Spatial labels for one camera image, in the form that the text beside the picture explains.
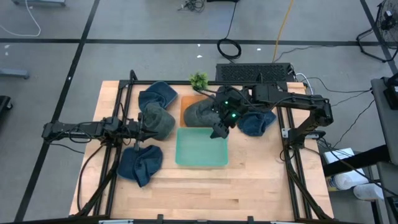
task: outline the small potted plant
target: small potted plant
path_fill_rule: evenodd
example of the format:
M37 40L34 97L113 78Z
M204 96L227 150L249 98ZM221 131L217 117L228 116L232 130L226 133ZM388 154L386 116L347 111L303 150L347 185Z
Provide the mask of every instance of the small potted plant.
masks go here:
M196 72L189 78L192 88L196 91L206 90L208 86L207 73Z

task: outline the wooden tabletop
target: wooden tabletop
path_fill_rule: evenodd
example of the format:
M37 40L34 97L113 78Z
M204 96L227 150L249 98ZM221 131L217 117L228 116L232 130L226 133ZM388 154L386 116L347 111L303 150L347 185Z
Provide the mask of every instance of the wooden tabletop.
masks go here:
M104 81L99 93L94 121L111 116L118 81ZM182 96L196 95L191 86L172 85L178 98L167 111L175 118L176 125L165 141L148 139L141 147L159 146L164 154L161 170L150 183L140 188L136 182L119 178L116 182L111 218L156 219L163 214L174 220L294 220L290 201L285 164L279 159L282 150L278 122L268 127L261 137L249 137L238 128L230 130L228 139L229 164L220 168L181 167L175 163L177 128L180 126ZM288 83L289 91L304 93L302 83ZM128 118L137 118L138 94L148 85L134 85ZM308 111L293 110L295 125L300 125ZM83 162L99 147L99 141L87 144ZM306 140L306 147L318 150L314 140ZM102 149L87 165L82 180L81 204L84 205L98 186L105 149ZM319 206L333 216L321 160L318 154L301 150L307 189ZM302 197L296 188L300 214L304 217ZM104 213L108 189L104 191L101 213ZM76 192L70 213L77 212Z

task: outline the translucent green bin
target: translucent green bin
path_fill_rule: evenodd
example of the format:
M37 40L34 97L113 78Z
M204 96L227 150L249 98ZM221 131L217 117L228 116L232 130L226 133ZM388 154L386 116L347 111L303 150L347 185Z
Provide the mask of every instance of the translucent green bin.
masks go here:
M212 128L179 128L175 162L182 166L225 166L228 138L211 139Z

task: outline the gray floor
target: gray floor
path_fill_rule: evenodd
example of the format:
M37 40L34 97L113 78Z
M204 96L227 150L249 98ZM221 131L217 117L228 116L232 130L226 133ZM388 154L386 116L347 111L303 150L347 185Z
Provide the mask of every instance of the gray floor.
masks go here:
M181 3L101 0L89 38L220 39L226 35L232 3L207 4L202 14L177 12ZM379 1L367 3L375 16ZM93 0L68 0L67 7L33 5L32 13L42 27L40 38L80 38L92 4ZM236 8L229 38L275 40L288 5L288 0L242 0ZM37 32L23 5L15 6L8 0L0 2L0 24L18 33ZM359 0L299 0L294 4L282 40L354 40L369 27ZM0 30L0 38L11 37ZM372 34L366 40L376 38ZM281 45L279 52L294 47L298 46ZM52 117L76 48L77 44L0 44L0 67L24 68L31 74L29 80L0 78L0 95L9 95L14 102L14 109L0 130L0 222L11 222L15 217L40 151L42 126ZM242 49L237 62L270 62L274 46L242 45ZM383 56L380 47L366 49ZM226 46L226 51L233 49ZM296 72L320 77L336 90L366 90L370 79L392 75L388 64L364 56L355 46L296 51L284 55L279 62L290 62ZM217 63L228 61L211 44L86 44L60 121L91 120L101 82L126 79L130 69L136 71L139 79L146 80L186 80L199 70L213 79ZM311 84L316 93L329 97L331 102L351 96L330 93L316 80L311 80ZM337 142L372 99L366 93L334 107L335 122L325 128L327 140ZM85 148L64 143L81 151ZM339 147L366 151L383 143L376 107L372 105ZM50 148L26 220L68 215L81 160L80 154ZM373 223L370 203L356 200L352 192L337 192L330 197L336 218Z

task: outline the dark gray towel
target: dark gray towel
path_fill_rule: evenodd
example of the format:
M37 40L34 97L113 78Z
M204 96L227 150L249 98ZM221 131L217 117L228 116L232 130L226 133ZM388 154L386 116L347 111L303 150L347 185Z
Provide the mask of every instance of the dark gray towel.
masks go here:
M141 91L138 96L138 105L141 111L145 110L145 107L149 103L158 103L160 107L166 109L166 107L173 102L177 97L177 92L173 90L163 81L157 81L153 83L146 91Z
M207 98L189 106L184 111L184 121L187 127L213 127L220 121L218 113L212 110L213 100Z
M276 115L269 111L266 113L248 112L238 121L238 128L248 136L262 136L266 128L276 120Z
M175 119L158 103L148 103L142 114L147 129L158 132L154 139L164 140L172 132Z
M135 151L134 147L126 148L123 152L117 173L120 177L135 180L139 187L147 185L150 177L161 167L163 153L157 146L148 146Z

